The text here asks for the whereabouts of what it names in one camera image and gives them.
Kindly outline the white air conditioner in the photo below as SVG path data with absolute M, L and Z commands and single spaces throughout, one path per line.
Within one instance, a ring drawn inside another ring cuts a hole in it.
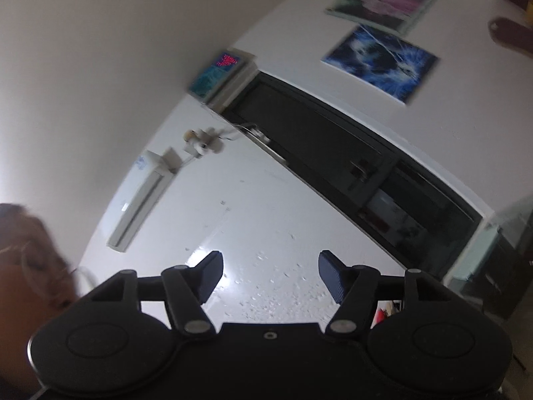
M 109 248 L 120 253 L 127 251 L 181 163 L 171 147 L 163 154 L 145 150 L 136 158 L 102 219 L 102 233 Z

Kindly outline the ceiling lamp fixture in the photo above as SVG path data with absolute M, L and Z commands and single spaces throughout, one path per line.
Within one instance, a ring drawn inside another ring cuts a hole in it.
M 235 130 L 190 129 L 184 134 L 184 151 L 193 158 L 201 158 L 206 154 L 220 154 L 227 142 L 236 141 L 238 134 Z

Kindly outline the teal red picture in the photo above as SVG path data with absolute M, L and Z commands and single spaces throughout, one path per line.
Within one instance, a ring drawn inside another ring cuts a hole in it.
M 255 56 L 249 52 L 223 50 L 196 76 L 188 93 L 206 105 L 254 60 Z

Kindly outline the blue flower picture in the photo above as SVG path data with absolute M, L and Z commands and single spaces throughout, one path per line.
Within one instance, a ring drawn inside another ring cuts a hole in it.
M 440 59 L 394 34 L 359 24 L 321 61 L 406 105 Z

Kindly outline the pink flower picture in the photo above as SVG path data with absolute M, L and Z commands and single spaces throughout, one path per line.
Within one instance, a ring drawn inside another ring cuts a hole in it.
M 405 36 L 436 0 L 335 0 L 327 15 Z

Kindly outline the dark window frame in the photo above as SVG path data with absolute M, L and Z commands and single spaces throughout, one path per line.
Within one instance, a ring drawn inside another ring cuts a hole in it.
M 321 100 L 259 73 L 222 113 L 405 268 L 443 279 L 481 216 L 420 163 Z

